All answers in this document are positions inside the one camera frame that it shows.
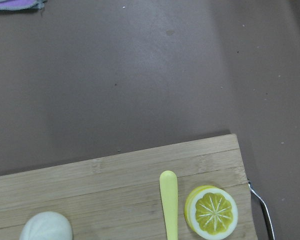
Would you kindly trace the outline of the white steamed bun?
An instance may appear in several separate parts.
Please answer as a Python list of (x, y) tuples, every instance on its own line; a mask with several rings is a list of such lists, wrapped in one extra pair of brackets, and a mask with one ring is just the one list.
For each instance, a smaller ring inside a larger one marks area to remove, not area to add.
[(60, 213), (45, 211), (31, 217), (24, 225), (20, 240), (72, 240), (69, 220)]

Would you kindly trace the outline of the yellow plastic knife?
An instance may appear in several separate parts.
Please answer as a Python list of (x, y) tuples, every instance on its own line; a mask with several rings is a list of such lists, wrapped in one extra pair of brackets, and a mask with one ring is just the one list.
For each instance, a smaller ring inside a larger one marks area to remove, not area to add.
[(160, 196), (168, 240), (178, 239), (178, 180), (176, 174), (166, 170), (159, 177)]

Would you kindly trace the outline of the bamboo cutting board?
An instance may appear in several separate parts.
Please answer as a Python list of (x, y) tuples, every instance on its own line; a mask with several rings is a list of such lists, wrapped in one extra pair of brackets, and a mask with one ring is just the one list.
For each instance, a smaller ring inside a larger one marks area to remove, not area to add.
[(159, 177), (178, 180), (178, 237), (197, 240), (184, 204), (196, 187), (224, 189), (238, 207), (231, 240), (257, 238), (251, 194), (235, 134), (182, 142), (0, 176), (0, 240), (17, 240), (40, 212), (70, 221), (76, 240), (164, 240)]

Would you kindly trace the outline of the upper lemon half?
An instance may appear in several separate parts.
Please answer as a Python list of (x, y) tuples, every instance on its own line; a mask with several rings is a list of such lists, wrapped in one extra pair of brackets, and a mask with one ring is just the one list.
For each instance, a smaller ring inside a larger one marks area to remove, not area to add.
[(201, 238), (224, 240), (237, 227), (239, 213), (229, 193), (212, 185), (202, 185), (187, 196), (184, 218), (190, 229)]

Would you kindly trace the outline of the grey folded cloth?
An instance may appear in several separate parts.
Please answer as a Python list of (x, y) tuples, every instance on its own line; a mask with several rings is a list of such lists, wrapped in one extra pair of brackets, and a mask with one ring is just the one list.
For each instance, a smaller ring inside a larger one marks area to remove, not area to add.
[(0, 0), (0, 11), (40, 10), (46, 0)]

